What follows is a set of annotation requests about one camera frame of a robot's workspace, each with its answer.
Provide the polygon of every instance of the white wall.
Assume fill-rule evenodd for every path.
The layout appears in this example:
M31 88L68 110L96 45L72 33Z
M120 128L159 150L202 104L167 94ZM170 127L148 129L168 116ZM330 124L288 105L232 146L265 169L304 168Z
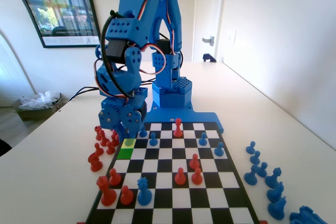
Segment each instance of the white wall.
M102 28L110 10L118 10L119 0L93 0ZM178 0L182 16L183 54L192 58L195 0ZM0 0L0 31L18 56L37 92L55 90L70 97L83 86L93 83L94 48L44 49L30 16L21 0ZM151 59L146 52L144 60Z
M225 63L336 148L336 0L225 0L227 29Z

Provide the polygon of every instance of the cardboard box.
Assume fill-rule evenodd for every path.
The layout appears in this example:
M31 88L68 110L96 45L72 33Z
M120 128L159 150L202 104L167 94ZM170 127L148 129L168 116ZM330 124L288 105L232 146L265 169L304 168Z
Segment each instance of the cardboard box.
M39 98L39 95L33 96L33 99ZM22 121L38 121L43 119L48 119L60 108L62 108L67 103L66 98L62 93L60 93L59 100L54 102L54 105L48 109L41 110L21 110L19 106L22 105L20 100L13 103L13 108L16 110L17 114L20 116Z

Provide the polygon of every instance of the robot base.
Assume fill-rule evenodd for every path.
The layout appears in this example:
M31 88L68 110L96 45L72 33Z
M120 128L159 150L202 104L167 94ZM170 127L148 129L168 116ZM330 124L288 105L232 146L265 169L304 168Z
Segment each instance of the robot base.
M153 102L152 110L147 113L145 122L164 123L175 121L180 118L182 122L216 122L221 133L224 129L214 112L195 112L192 103L189 102L185 108L160 108Z

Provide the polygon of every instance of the green square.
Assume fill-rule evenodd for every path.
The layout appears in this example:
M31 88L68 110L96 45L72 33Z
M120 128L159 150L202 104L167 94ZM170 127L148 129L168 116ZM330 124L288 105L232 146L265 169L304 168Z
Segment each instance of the green square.
M120 149L117 159L131 159L132 152L132 148Z

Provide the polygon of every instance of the chessboard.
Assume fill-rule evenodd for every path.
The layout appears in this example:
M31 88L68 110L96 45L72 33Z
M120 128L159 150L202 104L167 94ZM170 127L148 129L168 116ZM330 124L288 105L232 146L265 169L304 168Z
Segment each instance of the chessboard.
M174 122L145 123L144 126L147 136L138 136L130 146L125 145L126 140L120 144L108 169L115 168L122 178L117 186L109 185L116 191L117 199L112 205L104 206L99 191L86 224L259 223L215 122L182 122L183 135L178 138L173 134ZM205 146L198 143L203 132L208 141ZM156 146L149 144L151 133L155 133L158 140ZM225 154L221 157L214 154L219 142L224 143ZM193 184L194 170L188 165L195 153L203 177L200 185ZM182 186L174 180L179 167L187 178ZM140 177L148 180L148 189L152 192L152 200L146 206L137 201ZM124 185L134 193L133 201L127 206L120 202Z

